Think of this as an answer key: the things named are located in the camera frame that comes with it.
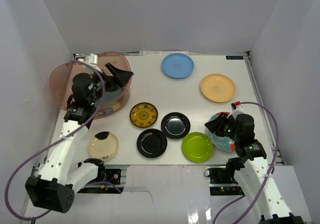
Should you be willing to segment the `dark teal floral plate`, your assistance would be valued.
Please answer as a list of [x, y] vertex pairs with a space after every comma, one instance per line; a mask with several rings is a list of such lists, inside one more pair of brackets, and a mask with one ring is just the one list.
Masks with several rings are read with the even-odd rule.
[[100, 100], [102, 101], [103, 104], [113, 102], [116, 98], [118, 98], [122, 94], [123, 91], [124, 91], [123, 88], [119, 88], [113, 92], [105, 92], [104, 97], [101, 98]]

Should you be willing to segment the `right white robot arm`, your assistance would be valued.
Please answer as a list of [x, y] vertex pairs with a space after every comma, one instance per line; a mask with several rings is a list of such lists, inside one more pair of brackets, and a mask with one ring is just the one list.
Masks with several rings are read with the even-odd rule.
[[205, 127], [212, 134], [228, 137], [237, 156], [226, 164], [226, 178], [238, 183], [250, 202], [245, 213], [252, 212], [257, 223], [303, 223], [286, 204], [273, 179], [271, 164], [262, 144], [255, 138], [254, 119], [248, 114], [236, 117], [221, 113]]

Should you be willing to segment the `pink translucent plastic bin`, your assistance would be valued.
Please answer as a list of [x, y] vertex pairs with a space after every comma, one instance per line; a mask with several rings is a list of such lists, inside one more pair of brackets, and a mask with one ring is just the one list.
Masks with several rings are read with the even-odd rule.
[[[98, 66], [102, 70], [103, 73], [110, 75], [110, 71], [105, 67], [107, 63], [111, 63], [113, 66], [115, 66], [118, 69], [130, 71], [131, 67], [129, 65], [129, 62], [127, 58], [119, 53], [119, 52], [105, 52], [98, 55]], [[84, 58], [88, 55], [84, 56], [77, 56], [76, 59], [80, 61], [84, 61]], [[50, 76], [49, 80], [49, 88], [51, 92], [52, 98], [55, 100], [55, 102], [58, 104], [58, 106], [66, 110], [67, 108], [67, 98], [68, 98], [68, 82], [70, 80], [70, 77], [72, 77], [74, 74], [78, 73], [93, 73], [93, 71], [89, 68], [87, 68], [84, 65], [78, 64], [78, 63], [65, 63], [60, 66], [58, 66]], [[98, 113], [96, 114], [95, 118], [104, 118], [108, 115], [114, 114], [118, 112], [121, 108], [123, 108], [126, 103], [128, 102], [130, 98], [130, 84], [131, 81], [129, 81], [124, 87], [122, 94], [116, 98], [116, 100], [109, 105], [102, 105]]]

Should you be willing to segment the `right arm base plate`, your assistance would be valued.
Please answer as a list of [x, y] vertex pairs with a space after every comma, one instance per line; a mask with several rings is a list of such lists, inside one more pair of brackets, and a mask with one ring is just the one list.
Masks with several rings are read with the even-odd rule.
[[243, 195], [239, 184], [229, 176], [226, 168], [208, 168], [204, 176], [209, 180], [211, 196]]

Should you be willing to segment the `cream plate with ink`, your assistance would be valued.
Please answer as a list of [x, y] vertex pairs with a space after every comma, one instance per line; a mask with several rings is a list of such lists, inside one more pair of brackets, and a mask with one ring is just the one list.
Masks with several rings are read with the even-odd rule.
[[118, 138], [111, 132], [96, 134], [88, 145], [91, 158], [107, 161], [115, 157], [119, 150]]

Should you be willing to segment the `red and teal flower plate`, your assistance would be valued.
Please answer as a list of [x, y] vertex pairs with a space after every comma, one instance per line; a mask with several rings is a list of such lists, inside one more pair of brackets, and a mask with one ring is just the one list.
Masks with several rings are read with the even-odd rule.
[[207, 128], [205, 129], [206, 135], [209, 137], [213, 145], [223, 151], [235, 152], [235, 143], [228, 137], [219, 137], [211, 133]]

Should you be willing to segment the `glossy black plate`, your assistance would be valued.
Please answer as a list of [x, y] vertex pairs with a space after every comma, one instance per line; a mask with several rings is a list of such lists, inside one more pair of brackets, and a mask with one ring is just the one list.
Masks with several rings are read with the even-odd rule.
[[138, 152], [149, 159], [158, 158], [166, 151], [168, 140], [158, 129], [143, 131], [136, 140]]
[[182, 139], [188, 135], [190, 129], [189, 119], [179, 112], [171, 112], [165, 115], [161, 121], [161, 130], [169, 139]]

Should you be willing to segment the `glossy black plate lower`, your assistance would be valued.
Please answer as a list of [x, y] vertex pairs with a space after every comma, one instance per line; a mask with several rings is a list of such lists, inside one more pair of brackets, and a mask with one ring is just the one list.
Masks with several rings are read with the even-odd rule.
[[158, 129], [143, 131], [136, 140], [138, 152], [149, 159], [158, 158], [166, 151], [168, 140]]

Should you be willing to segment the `blue table label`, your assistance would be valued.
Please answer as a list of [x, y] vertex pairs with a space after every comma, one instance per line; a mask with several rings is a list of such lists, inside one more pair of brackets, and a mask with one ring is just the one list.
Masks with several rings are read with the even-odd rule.
[[226, 56], [227, 60], [243, 60], [243, 56]]

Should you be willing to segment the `yellow patterned brown plate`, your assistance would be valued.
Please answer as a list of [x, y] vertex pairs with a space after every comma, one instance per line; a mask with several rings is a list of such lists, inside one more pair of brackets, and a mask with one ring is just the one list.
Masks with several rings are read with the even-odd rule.
[[148, 128], [156, 123], [158, 115], [158, 110], [153, 104], [141, 102], [131, 108], [129, 119], [138, 128]]

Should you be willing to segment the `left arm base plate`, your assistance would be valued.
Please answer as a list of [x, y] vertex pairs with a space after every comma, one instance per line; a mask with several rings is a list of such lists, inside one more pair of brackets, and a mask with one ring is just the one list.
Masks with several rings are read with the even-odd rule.
[[99, 187], [100, 189], [107, 189], [109, 187], [112, 187], [113, 185], [120, 185], [121, 183], [121, 169], [119, 168], [111, 168], [111, 169], [106, 169], [105, 171], [105, 178], [103, 182], [108, 182], [108, 184], [95, 184], [93, 183], [95, 181], [91, 181], [89, 184], [87, 184], [85, 187]]

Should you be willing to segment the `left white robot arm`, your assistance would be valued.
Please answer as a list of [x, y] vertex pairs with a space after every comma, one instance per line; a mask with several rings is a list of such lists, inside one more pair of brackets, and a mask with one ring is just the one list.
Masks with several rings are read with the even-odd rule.
[[79, 73], [72, 79], [71, 94], [67, 100], [67, 112], [61, 130], [60, 142], [53, 147], [37, 176], [29, 177], [25, 187], [35, 207], [66, 213], [71, 208], [75, 194], [90, 182], [101, 183], [105, 179], [102, 160], [88, 158], [69, 169], [76, 149], [87, 134], [106, 92], [123, 88], [132, 78], [131, 71], [106, 64], [111, 72], [106, 75], [93, 64], [94, 73]]

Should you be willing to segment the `papers at table back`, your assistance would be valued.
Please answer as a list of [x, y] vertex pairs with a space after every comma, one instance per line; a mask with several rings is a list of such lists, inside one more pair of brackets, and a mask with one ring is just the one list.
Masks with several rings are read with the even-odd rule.
[[170, 54], [184, 54], [188, 55], [188, 51], [140, 51], [140, 56], [150, 56], [150, 55], [160, 55], [160, 56], [167, 56]]

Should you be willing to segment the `glossy black plate upper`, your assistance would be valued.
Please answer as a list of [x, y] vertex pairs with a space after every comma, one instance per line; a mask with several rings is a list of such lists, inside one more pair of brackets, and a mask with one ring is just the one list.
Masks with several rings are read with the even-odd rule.
[[179, 112], [171, 112], [165, 115], [161, 121], [161, 130], [169, 139], [182, 139], [188, 135], [190, 129], [189, 119]]

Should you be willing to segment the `peach orange plate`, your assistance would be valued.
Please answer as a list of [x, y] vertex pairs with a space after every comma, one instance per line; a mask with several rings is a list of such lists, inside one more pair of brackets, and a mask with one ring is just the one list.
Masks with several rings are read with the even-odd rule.
[[200, 82], [202, 94], [217, 103], [230, 101], [236, 94], [236, 86], [232, 79], [223, 74], [209, 74]]

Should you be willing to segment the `lime green plate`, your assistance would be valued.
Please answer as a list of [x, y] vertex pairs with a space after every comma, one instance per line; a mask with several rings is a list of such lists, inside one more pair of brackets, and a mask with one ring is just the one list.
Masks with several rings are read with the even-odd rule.
[[206, 134], [201, 132], [186, 135], [181, 146], [184, 156], [197, 163], [208, 161], [214, 153], [213, 143]]

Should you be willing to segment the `light blue plate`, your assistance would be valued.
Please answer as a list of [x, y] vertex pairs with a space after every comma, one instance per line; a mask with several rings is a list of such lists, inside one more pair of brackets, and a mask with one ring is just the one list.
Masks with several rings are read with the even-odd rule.
[[162, 63], [162, 71], [174, 79], [183, 79], [190, 76], [194, 70], [193, 60], [186, 54], [173, 53], [166, 56]]

